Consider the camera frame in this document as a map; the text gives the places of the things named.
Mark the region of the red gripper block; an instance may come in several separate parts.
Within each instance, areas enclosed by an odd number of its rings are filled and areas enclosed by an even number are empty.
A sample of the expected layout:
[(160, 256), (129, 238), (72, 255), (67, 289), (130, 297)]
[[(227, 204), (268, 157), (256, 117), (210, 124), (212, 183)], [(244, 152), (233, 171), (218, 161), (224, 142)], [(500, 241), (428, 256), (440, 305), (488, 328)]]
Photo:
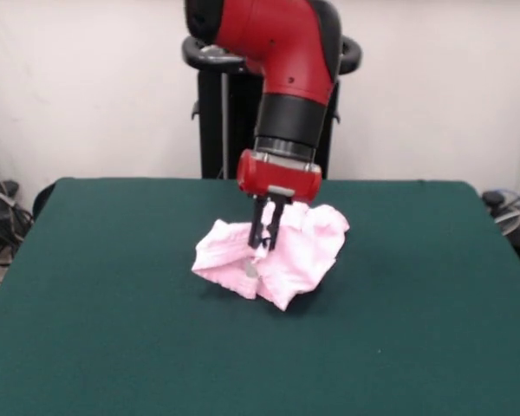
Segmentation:
[[(242, 192), (261, 197), (253, 198), (253, 217), (248, 245), (263, 244), (263, 210), (265, 196), (276, 194), (294, 201), (312, 202), (321, 188), (321, 168), (314, 163), (284, 158), (270, 153), (246, 149), (237, 164), (237, 184)], [(272, 215), (266, 226), (269, 251), (276, 248), (285, 203), (271, 200)]]

